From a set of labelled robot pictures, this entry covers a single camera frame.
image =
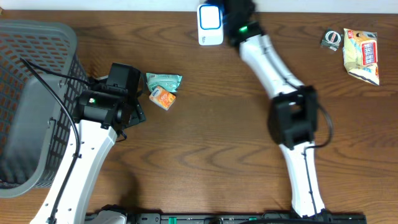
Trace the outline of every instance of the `teal wrapper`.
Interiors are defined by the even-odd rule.
[[[163,87],[163,89],[175,93],[177,88],[180,86],[182,80],[181,75],[167,75],[167,74],[153,74],[147,73],[147,84],[149,91],[153,91],[157,86]]]

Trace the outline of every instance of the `white background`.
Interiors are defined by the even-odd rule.
[[[0,0],[3,9],[196,11],[202,0]],[[398,0],[254,0],[263,12],[398,13]]]

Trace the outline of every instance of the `gray plastic basket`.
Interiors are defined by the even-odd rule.
[[[65,153],[70,122],[19,60],[87,80],[74,31],[59,23],[0,21],[0,198],[50,187]],[[69,112],[86,86],[36,70]]]

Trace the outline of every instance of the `orange snack package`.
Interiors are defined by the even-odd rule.
[[[160,86],[149,95],[149,99],[159,107],[168,110],[175,101],[175,96]]]

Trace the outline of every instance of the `wooden table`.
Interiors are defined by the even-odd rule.
[[[183,75],[168,111],[148,94],[139,99],[147,121],[127,129],[127,141],[112,148],[89,212],[114,203],[166,213],[290,208],[286,164],[266,126],[267,95],[235,49],[199,46],[194,12],[4,11],[1,19],[68,24],[94,77],[107,75],[112,62]],[[398,16],[264,13],[261,24],[291,71],[318,89],[333,118],[333,143],[316,154],[326,207],[363,212],[368,223],[397,223]],[[349,76],[341,49],[320,49],[327,27],[378,33],[381,86]],[[326,135],[320,118],[317,141]],[[47,192],[1,199],[0,222],[28,223]]]

